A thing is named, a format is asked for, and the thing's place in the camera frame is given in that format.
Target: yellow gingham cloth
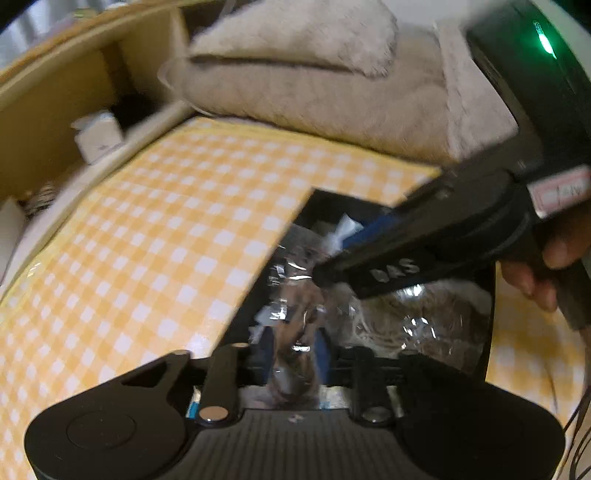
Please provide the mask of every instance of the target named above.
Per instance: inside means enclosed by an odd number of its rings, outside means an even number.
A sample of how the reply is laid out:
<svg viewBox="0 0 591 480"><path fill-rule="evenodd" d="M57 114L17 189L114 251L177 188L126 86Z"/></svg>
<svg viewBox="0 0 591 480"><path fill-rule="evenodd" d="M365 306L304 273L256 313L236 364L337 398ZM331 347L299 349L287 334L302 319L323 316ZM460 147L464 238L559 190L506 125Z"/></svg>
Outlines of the yellow gingham cloth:
<svg viewBox="0 0 591 480"><path fill-rule="evenodd" d="M42 409L178 348L207 356L319 187L393 204L432 168L284 131L197 119L81 202L0 304L0 478L33 479ZM502 281L488 380L565 421L584 352Z"/></svg>

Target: green led light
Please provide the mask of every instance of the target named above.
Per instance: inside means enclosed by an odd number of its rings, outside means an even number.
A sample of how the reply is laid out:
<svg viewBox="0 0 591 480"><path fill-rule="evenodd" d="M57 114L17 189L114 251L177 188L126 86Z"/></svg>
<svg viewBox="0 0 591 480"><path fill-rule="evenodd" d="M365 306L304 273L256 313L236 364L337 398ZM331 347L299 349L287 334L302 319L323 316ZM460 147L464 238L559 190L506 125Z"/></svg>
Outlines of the green led light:
<svg viewBox="0 0 591 480"><path fill-rule="evenodd" d="M556 55L554 54L554 49L550 44L550 40L548 40L548 37L546 37L546 35L544 34L544 30L542 30L540 22L534 22L534 27L536 32L538 32L538 38L540 39L540 43L544 47L544 50L548 52L550 55L552 55L554 58L556 58Z"/></svg>

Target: crumpled foil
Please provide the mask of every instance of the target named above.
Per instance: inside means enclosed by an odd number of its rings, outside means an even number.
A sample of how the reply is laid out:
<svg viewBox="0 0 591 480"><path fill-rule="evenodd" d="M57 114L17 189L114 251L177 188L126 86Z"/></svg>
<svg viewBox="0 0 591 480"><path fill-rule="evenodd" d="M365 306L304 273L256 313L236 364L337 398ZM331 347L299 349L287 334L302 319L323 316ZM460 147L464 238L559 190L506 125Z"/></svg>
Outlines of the crumpled foil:
<svg viewBox="0 0 591 480"><path fill-rule="evenodd" d="M285 257L273 265L269 275L275 350L267 389L276 407L316 408L320 381L314 337L325 309L322 291L312 282L310 272L322 257L322 239L303 228L290 232L280 249Z"/></svg>

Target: folded blanket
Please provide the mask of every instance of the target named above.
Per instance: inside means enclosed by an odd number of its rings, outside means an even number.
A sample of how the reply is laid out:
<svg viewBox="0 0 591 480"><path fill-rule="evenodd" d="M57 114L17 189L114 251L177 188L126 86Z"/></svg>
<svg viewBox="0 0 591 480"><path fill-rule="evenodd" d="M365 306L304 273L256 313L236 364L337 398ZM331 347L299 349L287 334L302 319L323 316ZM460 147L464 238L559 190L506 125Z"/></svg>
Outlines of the folded blanket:
<svg viewBox="0 0 591 480"><path fill-rule="evenodd" d="M198 35L189 55L331 65L373 76L386 73L396 30L381 0L261 0Z"/></svg>
<svg viewBox="0 0 591 480"><path fill-rule="evenodd" d="M219 32L233 38L227 28ZM474 64L457 24L444 24L437 33L399 24L392 53L386 75L377 77L285 62L178 59L167 83L215 115L252 118L440 165L516 133L511 113Z"/></svg>

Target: finger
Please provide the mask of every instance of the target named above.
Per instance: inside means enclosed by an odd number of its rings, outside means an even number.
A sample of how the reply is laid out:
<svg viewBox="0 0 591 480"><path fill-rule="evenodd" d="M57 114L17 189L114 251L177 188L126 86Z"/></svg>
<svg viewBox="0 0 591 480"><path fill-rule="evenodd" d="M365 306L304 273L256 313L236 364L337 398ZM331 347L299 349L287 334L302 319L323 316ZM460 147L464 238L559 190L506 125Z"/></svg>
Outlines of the finger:
<svg viewBox="0 0 591 480"><path fill-rule="evenodd" d="M557 218L554 230L556 236L544 248L544 261L550 268L565 268L591 247L591 202L578 205Z"/></svg>
<svg viewBox="0 0 591 480"><path fill-rule="evenodd" d="M533 299L540 308L547 312L554 312L558 308L556 289L550 280L538 282L535 286Z"/></svg>
<svg viewBox="0 0 591 480"><path fill-rule="evenodd" d="M508 284L521 290L521 292L527 297L531 297L534 294L534 274L531 271L531 268L526 264L503 261L501 262L501 271L503 273L503 278Z"/></svg>

